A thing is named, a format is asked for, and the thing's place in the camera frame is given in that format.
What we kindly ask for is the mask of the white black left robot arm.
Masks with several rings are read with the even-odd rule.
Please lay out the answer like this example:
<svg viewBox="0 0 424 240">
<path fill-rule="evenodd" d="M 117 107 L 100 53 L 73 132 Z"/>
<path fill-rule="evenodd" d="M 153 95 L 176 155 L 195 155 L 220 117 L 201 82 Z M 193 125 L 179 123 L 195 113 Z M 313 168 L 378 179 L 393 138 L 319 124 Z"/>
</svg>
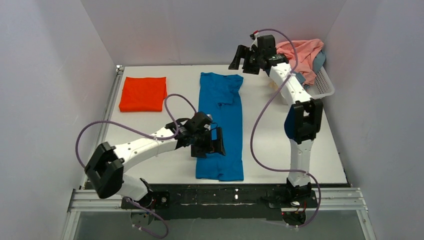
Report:
<svg viewBox="0 0 424 240">
<path fill-rule="evenodd" d="M 194 158 L 206 158 L 212 153 L 226 154 L 221 127 L 201 127 L 193 133 L 189 133 L 185 127 L 179 130 L 176 132 L 174 128 L 162 127 L 148 137 L 127 143 L 113 146 L 108 142 L 101 143 L 84 168 L 97 196 L 107 199 L 118 194 L 135 201 L 141 200 L 152 190 L 144 179 L 129 176 L 126 172 L 162 153 L 190 147 Z"/>
</svg>

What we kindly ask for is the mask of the white plastic laundry basket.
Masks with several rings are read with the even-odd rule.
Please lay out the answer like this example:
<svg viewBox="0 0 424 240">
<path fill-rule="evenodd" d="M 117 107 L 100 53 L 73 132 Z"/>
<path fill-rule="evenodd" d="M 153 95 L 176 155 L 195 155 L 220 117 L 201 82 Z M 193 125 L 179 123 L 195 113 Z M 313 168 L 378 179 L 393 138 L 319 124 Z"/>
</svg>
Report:
<svg viewBox="0 0 424 240">
<path fill-rule="evenodd" d="M 291 67 L 283 63 L 276 67 L 273 66 L 268 73 L 271 80 L 277 84 L 276 91 L 282 95 L 288 106 L 297 102 L 303 103 L 310 100 L 322 99 L 334 94 L 335 89 L 333 84 L 323 67 L 319 70 L 314 84 L 308 89 L 305 89 L 300 84 L 297 76 L 290 73 L 290 70 Z"/>
</svg>

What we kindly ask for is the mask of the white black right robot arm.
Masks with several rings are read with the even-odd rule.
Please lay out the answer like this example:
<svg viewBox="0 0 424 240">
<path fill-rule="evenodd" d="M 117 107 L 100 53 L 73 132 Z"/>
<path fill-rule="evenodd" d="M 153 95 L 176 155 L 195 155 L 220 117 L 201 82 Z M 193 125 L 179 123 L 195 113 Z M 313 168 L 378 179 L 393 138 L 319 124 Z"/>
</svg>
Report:
<svg viewBox="0 0 424 240">
<path fill-rule="evenodd" d="M 281 94 L 289 106 L 284 121 L 284 131 L 290 142 L 287 194 L 294 199 L 308 198 L 312 194 L 311 150 L 321 129 L 323 102 L 305 91 L 287 58 L 278 54 L 276 48 L 239 45 L 228 68 L 237 70 L 241 59 L 244 60 L 244 73 L 257 75 L 263 70 L 280 85 L 276 93 Z"/>
</svg>

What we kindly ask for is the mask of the grey blue t shirt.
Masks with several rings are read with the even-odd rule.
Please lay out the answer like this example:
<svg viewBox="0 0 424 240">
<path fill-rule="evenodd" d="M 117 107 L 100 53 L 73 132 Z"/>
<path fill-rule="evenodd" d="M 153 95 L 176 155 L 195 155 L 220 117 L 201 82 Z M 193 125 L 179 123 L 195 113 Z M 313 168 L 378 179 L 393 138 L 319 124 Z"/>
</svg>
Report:
<svg viewBox="0 0 424 240">
<path fill-rule="evenodd" d="M 324 63 L 326 61 L 326 54 L 324 50 L 321 50 L 314 58 L 313 62 L 312 62 L 312 71 L 314 72 L 315 76 L 318 76 L 318 73 L 321 69 L 321 67 L 323 67 Z M 308 90 L 311 85 L 306 84 L 306 78 L 304 77 L 304 75 L 300 72 L 296 72 L 296 77 L 299 81 L 299 83 L 303 86 L 303 88 L 305 90 Z"/>
</svg>

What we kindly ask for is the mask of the folded orange t shirt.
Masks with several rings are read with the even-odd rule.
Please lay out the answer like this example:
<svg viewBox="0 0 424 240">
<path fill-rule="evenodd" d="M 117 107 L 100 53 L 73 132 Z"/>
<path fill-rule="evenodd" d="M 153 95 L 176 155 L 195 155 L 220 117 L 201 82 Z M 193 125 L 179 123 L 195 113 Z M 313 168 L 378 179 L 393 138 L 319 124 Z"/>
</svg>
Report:
<svg viewBox="0 0 424 240">
<path fill-rule="evenodd" d="M 120 103 L 121 112 L 161 112 L 167 93 L 166 77 L 126 77 Z"/>
</svg>

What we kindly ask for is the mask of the aluminium frame rail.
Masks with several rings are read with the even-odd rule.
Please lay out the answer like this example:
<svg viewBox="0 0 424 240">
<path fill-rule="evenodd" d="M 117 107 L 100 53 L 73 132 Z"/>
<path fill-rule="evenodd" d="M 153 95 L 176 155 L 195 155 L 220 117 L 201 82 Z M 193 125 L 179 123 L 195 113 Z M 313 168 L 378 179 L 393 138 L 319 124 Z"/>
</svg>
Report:
<svg viewBox="0 0 424 240">
<path fill-rule="evenodd" d="M 67 207 L 67 218 L 62 238 L 70 240 L 74 237 L 81 212 L 122 212 L 121 201 L 122 197 L 119 195 L 100 199 L 94 190 L 74 190 Z M 376 239 L 368 215 L 368 207 L 359 187 L 322 188 L 319 209 L 321 211 L 356 211 L 365 239 Z"/>
</svg>

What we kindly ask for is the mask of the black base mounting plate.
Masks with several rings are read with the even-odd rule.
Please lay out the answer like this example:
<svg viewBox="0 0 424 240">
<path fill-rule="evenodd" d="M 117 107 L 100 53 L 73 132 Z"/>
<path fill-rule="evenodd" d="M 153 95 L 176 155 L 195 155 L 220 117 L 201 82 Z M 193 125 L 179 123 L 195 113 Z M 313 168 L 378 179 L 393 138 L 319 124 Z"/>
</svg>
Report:
<svg viewBox="0 0 424 240">
<path fill-rule="evenodd" d="M 281 220 L 287 212 L 314 209 L 317 191 L 308 198 L 291 198 L 285 184 L 152 184 L 152 192 L 137 201 L 164 220 Z"/>
</svg>

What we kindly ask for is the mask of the pink t shirt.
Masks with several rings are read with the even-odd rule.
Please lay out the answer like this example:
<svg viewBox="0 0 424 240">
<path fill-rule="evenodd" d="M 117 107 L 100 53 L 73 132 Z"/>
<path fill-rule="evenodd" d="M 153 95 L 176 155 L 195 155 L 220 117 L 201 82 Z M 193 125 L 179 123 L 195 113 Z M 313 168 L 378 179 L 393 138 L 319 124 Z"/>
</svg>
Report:
<svg viewBox="0 0 424 240">
<path fill-rule="evenodd" d="M 315 84 L 316 79 L 316 75 L 312 71 L 313 60 L 323 50 L 324 42 L 316 38 L 294 40 L 292 43 L 293 45 L 289 41 L 278 43 L 276 45 L 277 53 L 284 54 L 295 73 L 302 73 L 306 78 L 305 83 L 312 86 Z"/>
</svg>

